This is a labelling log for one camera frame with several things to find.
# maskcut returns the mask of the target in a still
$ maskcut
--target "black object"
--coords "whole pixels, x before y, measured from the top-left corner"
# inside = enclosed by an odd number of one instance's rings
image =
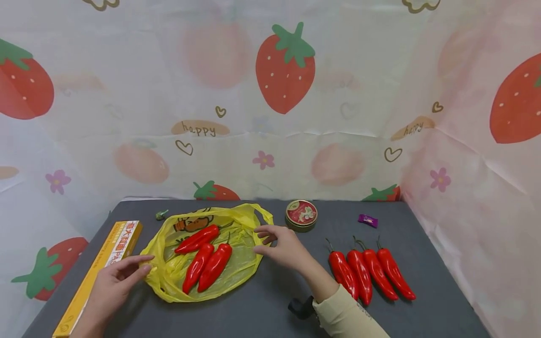
[[[291,311],[298,319],[305,320],[308,319],[314,312],[314,307],[312,306],[312,301],[314,297],[310,296],[308,299],[301,303],[300,300],[294,298],[289,302],[287,308]]]

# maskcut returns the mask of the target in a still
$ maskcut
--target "round tin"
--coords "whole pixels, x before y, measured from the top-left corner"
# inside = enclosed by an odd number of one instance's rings
[[[308,201],[296,200],[287,205],[286,224],[294,231],[306,233],[312,230],[317,219],[318,210]]]

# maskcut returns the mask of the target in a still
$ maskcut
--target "finger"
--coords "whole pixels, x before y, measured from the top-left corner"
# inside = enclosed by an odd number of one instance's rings
[[[271,235],[271,233],[268,232],[268,231],[263,231],[262,233],[258,233],[259,238],[267,237],[267,236],[270,236],[270,235]]]
[[[134,273],[126,277],[126,279],[121,282],[122,287],[125,288],[126,290],[131,290],[131,288],[135,284],[137,284],[138,281],[142,280],[148,275],[151,269],[152,269],[152,266],[149,264],[140,266],[139,269],[137,269]]]
[[[265,246],[265,245],[267,245],[267,244],[269,244],[269,243],[272,243],[272,242],[274,242],[274,241],[276,241],[276,237],[274,237],[274,236],[267,237],[267,238],[265,238],[265,239],[263,240],[263,245]]]
[[[266,246],[255,246],[253,250],[256,254],[272,257],[274,248]]]
[[[123,260],[116,262],[115,264],[108,266],[108,268],[110,268],[111,271],[117,272],[126,269],[132,264],[139,264],[141,262],[151,261],[153,259],[153,255],[129,256],[124,258]]]
[[[260,226],[260,227],[255,228],[254,232],[255,233],[267,232],[267,233],[271,233],[271,234],[275,235],[276,233],[279,233],[283,229],[284,229],[284,227],[266,225],[266,226]]]
[[[139,269],[139,265],[132,264],[128,266],[127,268],[123,269],[122,271],[118,272],[118,279],[123,281],[126,278],[128,278],[132,273],[136,272]]]

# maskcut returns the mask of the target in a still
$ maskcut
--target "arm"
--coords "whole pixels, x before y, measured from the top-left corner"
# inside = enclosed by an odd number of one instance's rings
[[[107,323],[128,299],[130,290],[150,272],[151,266],[139,263],[154,256],[131,256],[98,272],[81,318],[70,337],[101,338]]]
[[[314,309],[321,327],[334,338],[389,338],[356,300],[335,282],[329,273],[310,255],[295,232],[278,226],[261,226],[254,230],[264,238],[263,246],[254,252],[270,257],[277,263],[298,271],[314,296]],[[266,247],[277,241],[276,246]]]

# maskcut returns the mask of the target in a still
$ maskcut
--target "beige sleeve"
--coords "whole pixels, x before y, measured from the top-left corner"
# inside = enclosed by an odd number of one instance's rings
[[[321,327],[333,338],[389,338],[387,333],[340,285],[320,304],[313,302]]]

